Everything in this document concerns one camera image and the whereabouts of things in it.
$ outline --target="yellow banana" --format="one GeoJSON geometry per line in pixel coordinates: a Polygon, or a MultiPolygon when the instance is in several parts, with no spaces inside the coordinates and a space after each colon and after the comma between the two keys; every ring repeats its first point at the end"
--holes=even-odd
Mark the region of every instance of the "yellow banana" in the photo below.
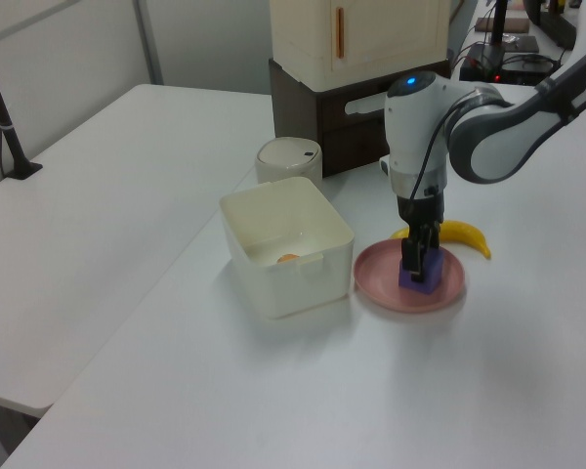
{"type": "MultiPolygon", "coordinates": [[[[408,237],[408,227],[391,235],[391,239],[402,237],[408,237]]],[[[445,220],[440,224],[439,240],[440,242],[462,242],[481,252],[486,259],[490,259],[490,249],[483,233],[468,223],[445,220]]]]}

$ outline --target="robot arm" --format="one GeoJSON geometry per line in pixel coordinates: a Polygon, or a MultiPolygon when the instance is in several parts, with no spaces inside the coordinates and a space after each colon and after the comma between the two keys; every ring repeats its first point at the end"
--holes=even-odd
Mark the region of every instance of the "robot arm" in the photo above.
{"type": "Polygon", "coordinates": [[[447,149],[464,179],[503,181],[586,108],[586,2],[578,32],[565,66],[521,103],[507,103],[490,85],[430,72],[404,76],[391,87],[385,102],[389,174],[399,216],[410,227],[402,257],[413,279],[424,278],[427,249],[438,247],[447,149]]]}

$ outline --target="white plastic box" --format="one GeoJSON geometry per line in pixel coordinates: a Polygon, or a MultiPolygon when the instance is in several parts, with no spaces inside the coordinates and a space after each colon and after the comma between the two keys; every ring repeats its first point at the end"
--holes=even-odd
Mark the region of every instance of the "white plastic box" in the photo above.
{"type": "Polygon", "coordinates": [[[236,273],[268,318],[347,294],[354,233],[307,178],[264,183],[220,201],[236,273]],[[299,258],[277,263],[285,254],[299,258]]]}
{"type": "Polygon", "coordinates": [[[444,61],[449,0],[270,0],[273,59],[315,92],[444,61]]]}

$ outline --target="black cable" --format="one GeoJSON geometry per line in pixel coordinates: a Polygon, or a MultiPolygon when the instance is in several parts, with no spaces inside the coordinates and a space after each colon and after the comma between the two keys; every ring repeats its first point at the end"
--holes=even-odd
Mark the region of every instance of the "black cable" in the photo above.
{"type": "Polygon", "coordinates": [[[565,56],[566,49],[563,49],[563,52],[560,54],[560,58],[558,59],[558,68],[563,66],[563,57],[565,56]]]}
{"type": "Polygon", "coordinates": [[[474,43],[472,43],[472,44],[469,44],[468,46],[466,46],[466,47],[463,47],[463,48],[462,48],[462,49],[461,49],[461,50],[458,52],[458,54],[456,54],[456,58],[457,58],[457,59],[456,59],[455,61],[453,61],[453,65],[451,66],[451,69],[452,69],[452,70],[453,70],[453,69],[454,69],[454,68],[455,68],[455,67],[458,65],[458,63],[459,63],[459,62],[460,62],[462,59],[464,59],[465,57],[468,57],[468,56],[462,56],[462,57],[461,57],[461,56],[460,56],[460,54],[462,54],[463,52],[465,52],[465,51],[467,51],[467,50],[471,49],[471,48],[472,48],[473,46],[475,46],[476,44],[483,44],[483,42],[481,42],[481,41],[476,41],[476,42],[474,42],[474,43]]]}
{"type": "Polygon", "coordinates": [[[444,114],[444,116],[440,119],[439,123],[437,124],[437,127],[434,129],[434,132],[432,133],[432,138],[430,139],[430,142],[428,143],[428,149],[426,150],[426,154],[423,157],[423,162],[421,163],[421,170],[419,171],[419,176],[417,176],[417,181],[414,183],[414,188],[412,189],[412,193],[410,194],[410,198],[408,199],[410,206],[412,206],[414,196],[417,193],[417,191],[419,190],[419,186],[421,185],[421,180],[423,179],[423,175],[426,171],[426,166],[428,165],[428,160],[430,159],[430,154],[432,153],[432,147],[434,146],[434,142],[437,139],[437,135],[439,134],[440,129],[444,125],[445,121],[449,118],[449,116],[451,114],[453,114],[456,110],[458,110],[460,107],[462,107],[462,105],[464,105],[463,100],[467,96],[473,94],[474,92],[475,92],[475,90],[470,91],[469,93],[467,93],[466,95],[461,97],[454,105],[452,105],[447,110],[447,112],[444,114]]]}
{"type": "Polygon", "coordinates": [[[517,56],[509,57],[508,59],[504,60],[502,64],[511,64],[512,62],[549,62],[551,64],[556,64],[557,62],[554,61],[551,57],[543,56],[542,54],[520,54],[517,56]]]}
{"type": "Polygon", "coordinates": [[[2,129],[0,129],[0,174],[2,174],[2,179],[7,177],[4,173],[4,166],[2,165],[2,129]]]}

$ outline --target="wooden handle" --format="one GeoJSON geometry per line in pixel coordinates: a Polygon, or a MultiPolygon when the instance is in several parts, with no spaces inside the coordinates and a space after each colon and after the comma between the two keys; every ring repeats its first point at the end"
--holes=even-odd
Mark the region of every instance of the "wooden handle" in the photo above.
{"type": "Polygon", "coordinates": [[[345,57],[345,12],[343,7],[336,9],[336,57],[345,57]]]}

